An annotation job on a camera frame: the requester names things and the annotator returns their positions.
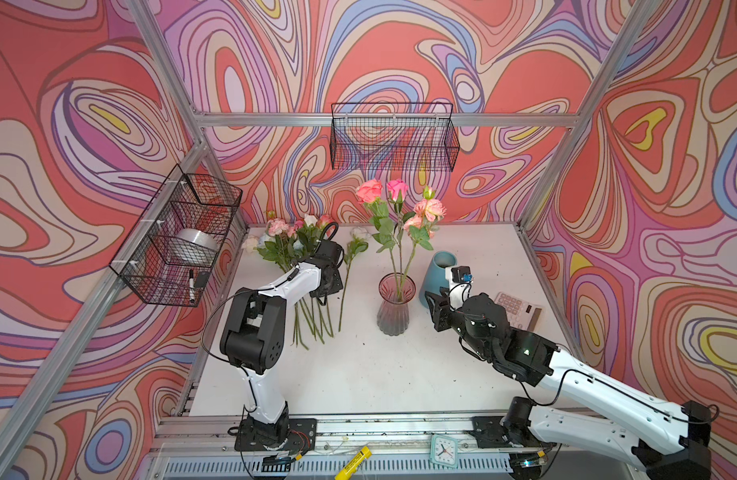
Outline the light pink carnation stem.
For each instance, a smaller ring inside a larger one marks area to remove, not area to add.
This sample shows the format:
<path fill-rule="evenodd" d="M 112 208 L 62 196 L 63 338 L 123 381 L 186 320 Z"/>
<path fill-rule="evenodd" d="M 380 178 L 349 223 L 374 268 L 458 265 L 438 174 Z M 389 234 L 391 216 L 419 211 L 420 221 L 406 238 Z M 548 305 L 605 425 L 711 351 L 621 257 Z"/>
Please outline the light pink carnation stem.
<path fill-rule="evenodd" d="M 436 192 L 431 187 L 425 186 L 422 191 L 422 198 L 414 205 L 412 216 L 403 224 L 403 230 L 411 241 L 411 251 L 402 270 L 402 278 L 399 284 L 400 292 L 404 292 L 409 270 L 416 256 L 416 250 L 419 248 L 427 251 L 432 250 L 431 240 L 433 234 L 438 230 L 437 224 L 442 222 L 446 213 L 447 209 L 443 202 L 436 197 Z"/>

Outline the salmon pink rose stem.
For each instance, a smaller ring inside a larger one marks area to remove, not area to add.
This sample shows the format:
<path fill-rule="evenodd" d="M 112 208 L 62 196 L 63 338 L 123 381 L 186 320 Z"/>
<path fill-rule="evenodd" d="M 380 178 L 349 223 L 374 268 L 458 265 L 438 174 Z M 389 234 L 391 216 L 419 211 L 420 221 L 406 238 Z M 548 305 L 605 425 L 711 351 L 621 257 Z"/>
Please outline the salmon pink rose stem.
<path fill-rule="evenodd" d="M 328 214 L 324 214 L 320 217 L 316 217 L 312 214 L 308 214 L 302 218 L 302 220 L 294 223 L 294 259 L 302 260 L 306 259 L 314 252 L 316 252 L 316 223 L 320 220 L 332 221 L 332 218 Z M 322 322 L 316 319 L 316 308 L 314 307 L 314 300 L 310 296 L 304 297 L 304 299 L 298 302 L 306 322 L 308 322 L 308 329 L 315 340 L 324 343 L 324 328 Z"/>

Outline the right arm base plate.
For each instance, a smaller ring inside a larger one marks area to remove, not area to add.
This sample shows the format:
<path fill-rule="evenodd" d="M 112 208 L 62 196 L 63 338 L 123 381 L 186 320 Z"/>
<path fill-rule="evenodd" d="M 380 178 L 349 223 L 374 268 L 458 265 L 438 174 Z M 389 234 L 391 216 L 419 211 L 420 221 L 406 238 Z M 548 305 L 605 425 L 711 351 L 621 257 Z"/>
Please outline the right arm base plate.
<path fill-rule="evenodd" d="M 540 441 L 523 427 L 505 427 L 502 416 L 473 416 L 472 428 L 466 433 L 478 448 L 550 448 L 553 443 Z"/>

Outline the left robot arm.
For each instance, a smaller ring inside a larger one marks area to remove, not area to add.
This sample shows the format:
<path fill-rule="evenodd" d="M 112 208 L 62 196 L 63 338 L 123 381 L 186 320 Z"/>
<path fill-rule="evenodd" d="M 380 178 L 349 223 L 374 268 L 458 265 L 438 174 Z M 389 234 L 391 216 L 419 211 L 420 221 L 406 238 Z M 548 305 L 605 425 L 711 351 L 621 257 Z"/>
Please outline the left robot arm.
<path fill-rule="evenodd" d="M 242 288 L 232 298 L 220 335 L 220 353 L 248 380 L 254 402 L 250 425 L 277 442 L 290 431 L 288 402 L 274 380 L 274 366 L 284 352 L 288 305 L 340 292 L 342 262 L 344 248 L 322 240 L 314 254 L 276 281 L 256 289 Z"/>

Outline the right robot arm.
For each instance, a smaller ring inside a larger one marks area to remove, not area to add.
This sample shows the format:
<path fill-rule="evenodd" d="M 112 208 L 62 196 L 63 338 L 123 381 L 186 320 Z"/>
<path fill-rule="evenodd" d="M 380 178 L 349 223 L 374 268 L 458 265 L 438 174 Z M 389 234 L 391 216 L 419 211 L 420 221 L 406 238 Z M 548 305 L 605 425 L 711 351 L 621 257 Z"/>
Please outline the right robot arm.
<path fill-rule="evenodd" d="M 512 327 L 505 309 L 485 294 L 458 300 L 444 289 L 424 297 L 434 329 L 455 332 L 465 353 L 521 385 L 592 412 L 575 414 L 517 396 L 504 416 L 474 418 L 478 446 L 564 444 L 625 463 L 650 479 L 710 478 L 709 407 L 662 400 L 596 371 L 556 343 Z"/>

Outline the dark pink rose stem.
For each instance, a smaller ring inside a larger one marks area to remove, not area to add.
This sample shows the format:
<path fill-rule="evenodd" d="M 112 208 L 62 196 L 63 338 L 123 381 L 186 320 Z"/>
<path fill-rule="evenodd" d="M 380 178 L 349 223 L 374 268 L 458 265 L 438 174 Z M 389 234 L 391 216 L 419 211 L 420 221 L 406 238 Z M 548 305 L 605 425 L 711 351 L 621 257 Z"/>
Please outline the dark pink rose stem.
<path fill-rule="evenodd" d="M 408 190 L 407 183 L 400 179 L 390 180 L 386 184 L 372 179 L 362 183 L 356 191 L 358 200 L 370 213 L 370 223 L 376 230 L 372 238 L 380 246 L 378 252 L 389 253 L 395 282 L 395 301 L 403 299 L 402 220 Z"/>

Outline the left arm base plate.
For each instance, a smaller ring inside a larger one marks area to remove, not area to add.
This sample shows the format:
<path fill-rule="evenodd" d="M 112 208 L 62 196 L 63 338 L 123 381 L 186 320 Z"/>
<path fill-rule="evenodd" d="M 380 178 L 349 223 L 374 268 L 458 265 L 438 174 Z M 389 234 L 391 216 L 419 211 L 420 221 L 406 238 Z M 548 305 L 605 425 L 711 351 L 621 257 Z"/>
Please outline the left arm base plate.
<path fill-rule="evenodd" d="M 234 450 L 238 452 L 308 452 L 316 447 L 316 418 L 282 419 L 265 424 L 248 418 L 240 422 Z"/>

